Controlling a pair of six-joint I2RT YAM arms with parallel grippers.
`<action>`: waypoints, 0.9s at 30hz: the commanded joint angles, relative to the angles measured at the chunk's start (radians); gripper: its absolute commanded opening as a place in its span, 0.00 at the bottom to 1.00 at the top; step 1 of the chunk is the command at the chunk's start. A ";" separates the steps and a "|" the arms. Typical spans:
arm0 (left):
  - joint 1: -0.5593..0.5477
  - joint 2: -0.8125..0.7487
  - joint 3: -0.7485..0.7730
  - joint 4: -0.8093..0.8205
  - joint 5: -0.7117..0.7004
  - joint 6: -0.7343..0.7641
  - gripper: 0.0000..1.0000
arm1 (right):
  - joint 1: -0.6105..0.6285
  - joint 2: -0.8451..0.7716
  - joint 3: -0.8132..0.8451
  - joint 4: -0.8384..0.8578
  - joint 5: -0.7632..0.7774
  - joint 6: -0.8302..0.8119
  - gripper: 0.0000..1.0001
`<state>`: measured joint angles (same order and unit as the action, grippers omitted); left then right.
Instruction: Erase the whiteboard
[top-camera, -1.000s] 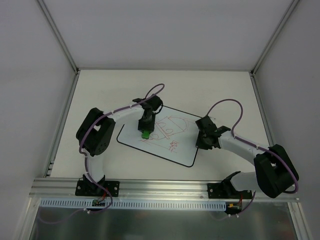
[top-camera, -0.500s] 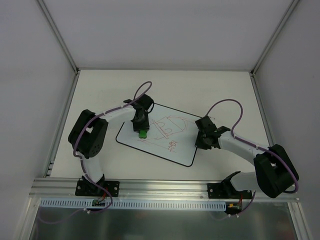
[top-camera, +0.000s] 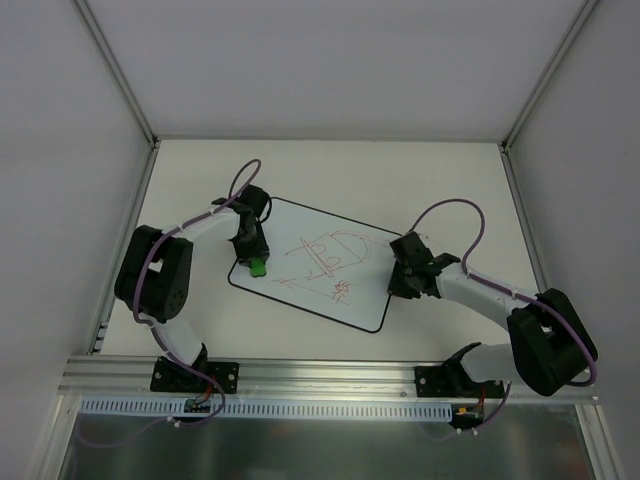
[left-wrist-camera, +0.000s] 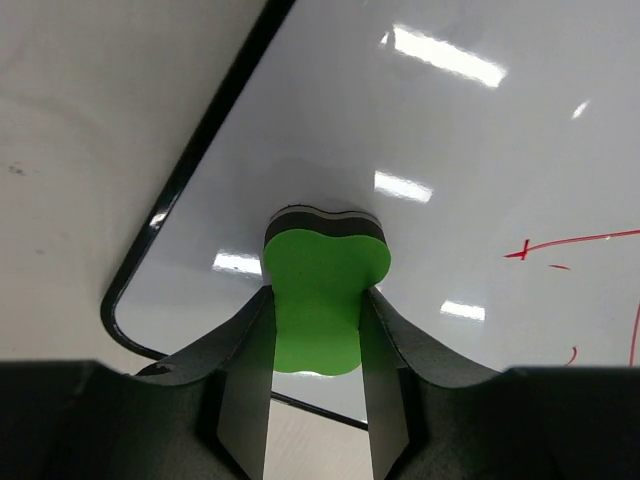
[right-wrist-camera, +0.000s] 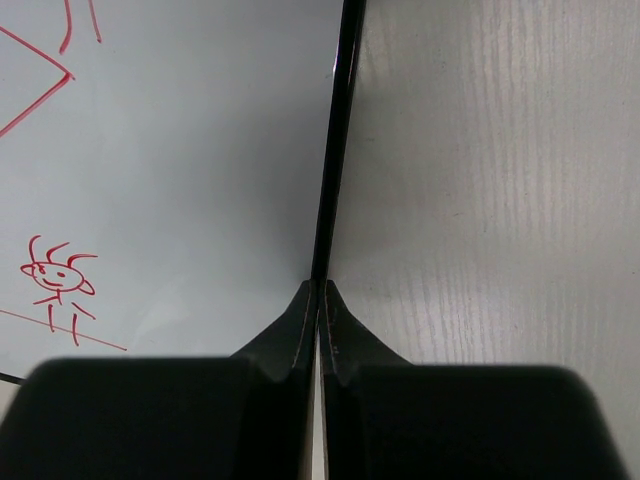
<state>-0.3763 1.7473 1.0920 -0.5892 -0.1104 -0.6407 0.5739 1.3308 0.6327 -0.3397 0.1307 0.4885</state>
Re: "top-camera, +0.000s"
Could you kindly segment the green bone-shaped eraser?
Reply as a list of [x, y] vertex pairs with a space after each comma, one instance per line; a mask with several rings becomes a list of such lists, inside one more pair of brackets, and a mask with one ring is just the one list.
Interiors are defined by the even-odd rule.
[[266, 261], [261, 257], [251, 259], [249, 273], [252, 278], [265, 277], [267, 275]]

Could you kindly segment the white whiteboard black frame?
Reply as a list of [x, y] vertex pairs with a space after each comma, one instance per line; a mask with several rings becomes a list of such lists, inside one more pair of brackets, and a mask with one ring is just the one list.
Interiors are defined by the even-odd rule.
[[266, 274], [235, 264], [230, 285], [366, 333], [382, 329], [398, 233], [279, 197], [263, 232]]

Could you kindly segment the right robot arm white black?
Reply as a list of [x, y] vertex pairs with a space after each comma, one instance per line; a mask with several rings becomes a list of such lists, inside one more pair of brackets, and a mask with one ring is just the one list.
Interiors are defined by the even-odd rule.
[[393, 240], [390, 248], [391, 296], [462, 305], [508, 334], [506, 343], [471, 343], [443, 362], [437, 377], [456, 395], [469, 396], [489, 381], [524, 384], [546, 397], [565, 386], [595, 383], [597, 349], [563, 292], [523, 293], [484, 278], [454, 255], [433, 255], [415, 232]]

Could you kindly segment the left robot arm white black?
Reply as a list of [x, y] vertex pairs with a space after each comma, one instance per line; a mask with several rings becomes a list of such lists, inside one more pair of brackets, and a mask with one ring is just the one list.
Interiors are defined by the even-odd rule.
[[115, 297], [138, 324], [147, 326], [162, 355], [151, 390], [196, 393], [212, 389], [215, 368], [207, 348], [180, 316], [190, 286], [196, 245], [233, 246], [235, 262], [253, 278], [264, 277], [270, 252], [263, 231], [272, 200], [249, 185], [237, 196], [215, 200], [205, 213], [165, 230], [142, 225], [134, 230], [118, 272]]

